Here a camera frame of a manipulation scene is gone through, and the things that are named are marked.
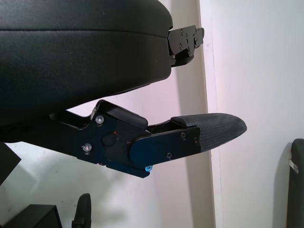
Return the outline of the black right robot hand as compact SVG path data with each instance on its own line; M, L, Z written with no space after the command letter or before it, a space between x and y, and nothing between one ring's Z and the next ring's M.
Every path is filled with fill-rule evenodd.
M72 228L91 228L91 215L91 196L89 193L85 193L81 195L78 200L75 217L72 221Z

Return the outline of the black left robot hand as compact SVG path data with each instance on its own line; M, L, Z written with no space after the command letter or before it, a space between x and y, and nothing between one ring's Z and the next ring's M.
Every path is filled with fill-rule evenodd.
M145 178L234 140L247 126L230 114L149 125L105 100L168 78L203 38L157 0L1 1L1 149L25 142Z

